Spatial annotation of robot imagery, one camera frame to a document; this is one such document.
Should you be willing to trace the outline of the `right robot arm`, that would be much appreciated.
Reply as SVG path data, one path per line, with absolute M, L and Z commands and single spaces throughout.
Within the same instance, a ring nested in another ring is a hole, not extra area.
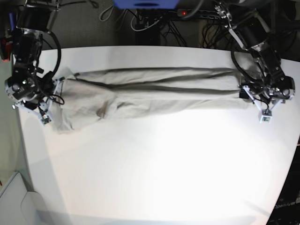
M 42 124 L 51 122 L 53 103 L 64 104 L 56 94 L 59 80 L 54 76 L 61 62 L 61 46 L 52 32 L 60 10 L 59 0 L 27 0 L 15 21 L 10 15 L 11 33 L 1 40 L 4 60 L 15 59 L 11 76 L 5 81 L 5 92 L 13 100 L 13 108 L 23 109 L 38 117 Z M 52 71 L 44 73 L 39 66 L 43 35 L 48 34 L 57 47 L 57 61 Z

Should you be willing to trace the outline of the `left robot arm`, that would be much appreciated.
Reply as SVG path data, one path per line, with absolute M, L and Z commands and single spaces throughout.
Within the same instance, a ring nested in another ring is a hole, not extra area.
M 215 10 L 234 39 L 233 47 L 238 45 L 249 52 L 261 72 L 258 77 L 251 76 L 238 64 L 235 50 L 231 49 L 232 62 L 243 76 L 240 98 L 252 101 L 258 108 L 266 104 L 260 111 L 270 116 L 270 104 L 278 105 L 294 97 L 295 83 L 284 74 L 280 56 L 268 41 L 270 27 L 258 12 L 266 4 L 267 0 L 217 0 Z

